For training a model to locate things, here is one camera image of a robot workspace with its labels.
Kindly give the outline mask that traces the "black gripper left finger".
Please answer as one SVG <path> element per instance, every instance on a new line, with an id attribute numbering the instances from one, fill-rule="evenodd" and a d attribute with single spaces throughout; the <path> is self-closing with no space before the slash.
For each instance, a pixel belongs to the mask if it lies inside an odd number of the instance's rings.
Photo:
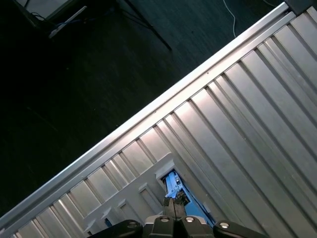
<path id="1" fill-rule="evenodd" d="M 142 225 L 135 220 L 125 220 L 94 235 L 92 238 L 172 238 L 176 222 L 173 198 L 163 200 L 163 214 L 148 217 Z"/>

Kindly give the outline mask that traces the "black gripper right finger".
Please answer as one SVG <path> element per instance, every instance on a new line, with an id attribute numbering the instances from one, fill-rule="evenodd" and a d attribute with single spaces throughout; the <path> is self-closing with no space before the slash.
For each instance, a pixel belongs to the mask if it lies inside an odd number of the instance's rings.
<path id="1" fill-rule="evenodd" d="M 230 221 L 219 221 L 210 226 L 204 218 L 187 215 L 185 206 L 189 198 L 184 192 L 176 194 L 176 213 L 180 215 L 177 222 L 178 234 L 183 233 L 187 238 L 265 238 L 259 232 Z"/>

